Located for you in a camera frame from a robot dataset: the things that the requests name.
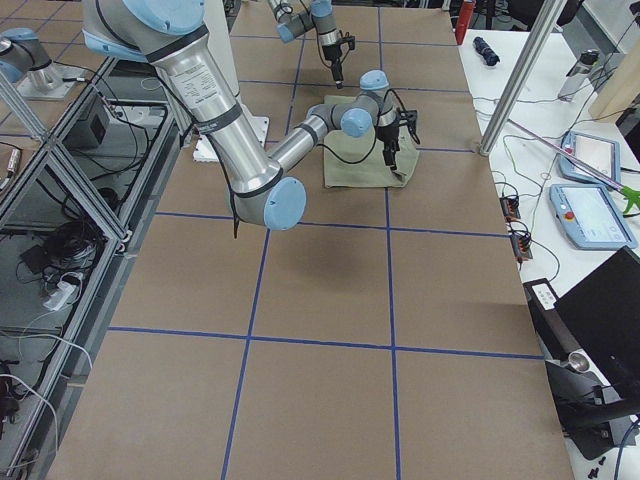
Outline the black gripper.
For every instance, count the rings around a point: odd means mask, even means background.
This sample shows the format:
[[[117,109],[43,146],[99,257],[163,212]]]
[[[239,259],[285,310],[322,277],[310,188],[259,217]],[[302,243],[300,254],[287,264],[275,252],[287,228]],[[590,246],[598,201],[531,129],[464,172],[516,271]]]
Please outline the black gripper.
[[[335,43],[331,45],[322,45],[321,52],[324,63],[330,68],[331,75],[337,89],[343,88],[344,76],[342,70],[342,47]]]
[[[383,144],[383,159],[385,165],[392,171],[397,171],[396,154],[399,147],[400,120],[394,118],[386,125],[376,127],[376,138]]]

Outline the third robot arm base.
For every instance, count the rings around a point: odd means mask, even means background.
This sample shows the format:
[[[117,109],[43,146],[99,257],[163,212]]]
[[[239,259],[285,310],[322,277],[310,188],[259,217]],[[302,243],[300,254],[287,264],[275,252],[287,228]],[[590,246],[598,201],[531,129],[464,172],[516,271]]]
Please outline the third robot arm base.
[[[24,27],[1,33],[1,73],[25,99],[50,101],[65,99],[85,77],[82,67],[56,64],[36,33]]]

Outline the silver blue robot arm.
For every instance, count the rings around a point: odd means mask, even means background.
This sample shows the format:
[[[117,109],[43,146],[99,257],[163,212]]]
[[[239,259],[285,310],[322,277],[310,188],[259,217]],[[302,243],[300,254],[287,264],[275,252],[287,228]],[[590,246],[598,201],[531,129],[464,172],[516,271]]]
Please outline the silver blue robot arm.
[[[288,173],[334,130],[353,138],[375,131],[385,163],[395,164],[401,110],[381,70],[361,77],[352,102],[312,107],[279,144],[265,150],[209,49],[205,2],[85,1],[82,9],[90,50],[148,63],[165,75],[169,91],[219,158],[235,222],[271,230],[294,227],[307,194]]]
[[[268,6],[276,21],[276,30],[283,43],[314,32],[321,63],[331,72],[335,86],[343,88],[343,63],[355,49],[356,39],[338,28],[331,1],[311,1],[296,12],[290,1],[269,0]]]

